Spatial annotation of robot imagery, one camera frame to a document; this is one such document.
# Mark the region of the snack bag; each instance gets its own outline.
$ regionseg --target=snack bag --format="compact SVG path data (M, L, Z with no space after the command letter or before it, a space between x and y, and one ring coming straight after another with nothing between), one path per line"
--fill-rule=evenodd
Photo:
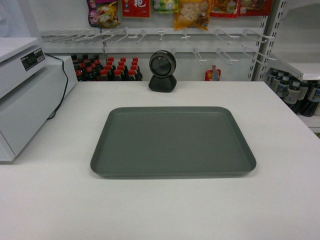
M153 10L157 13L176 13L178 0L153 0Z
M121 0L121 3L123 17L150 17L150 0Z
M240 0L239 16L268 16L273 0Z
M212 0L179 0L179 12L174 14L175 30L195 26L208 30Z
M120 25L117 17L117 0L95 0L98 25L103 29L111 29Z
M88 21L91 27L99 27L98 25L98 14L97 14L97 8L96 8L96 1L95 0L86 0L86 3L89 8L88 13Z
M212 0L210 16L235 19L238 16L239 0Z

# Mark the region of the red label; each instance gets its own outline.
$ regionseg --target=red label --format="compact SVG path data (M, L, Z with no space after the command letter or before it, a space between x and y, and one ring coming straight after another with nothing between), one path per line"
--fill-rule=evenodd
M124 17L150 17L150 0L121 0L121 3Z

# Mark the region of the yellow bag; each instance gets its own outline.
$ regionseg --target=yellow bag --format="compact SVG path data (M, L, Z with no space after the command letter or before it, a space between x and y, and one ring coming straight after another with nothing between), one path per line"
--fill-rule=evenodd
M175 30L195 26L208 30L212 0L179 0L179 12L174 14Z

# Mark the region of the white shelf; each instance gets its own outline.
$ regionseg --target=white shelf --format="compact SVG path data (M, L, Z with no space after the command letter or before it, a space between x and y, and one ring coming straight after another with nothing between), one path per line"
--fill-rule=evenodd
M0 37L0 63L36 44L36 37Z
M300 81L320 80L320 52L273 52L276 61L270 60L270 68L291 73Z
M298 117L304 122L305 125L310 128L310 130L314 133L320 133L320 116L302 116L298 114Z

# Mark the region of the soy sauce bottle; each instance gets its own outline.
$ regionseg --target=soy sauce bottle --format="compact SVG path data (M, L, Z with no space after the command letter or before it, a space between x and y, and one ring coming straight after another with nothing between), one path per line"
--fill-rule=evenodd
M320 84L311 84L310 89L307 92L307 98L303 102L300 113L305 117L311 117L314 115L318 104L320 102Z

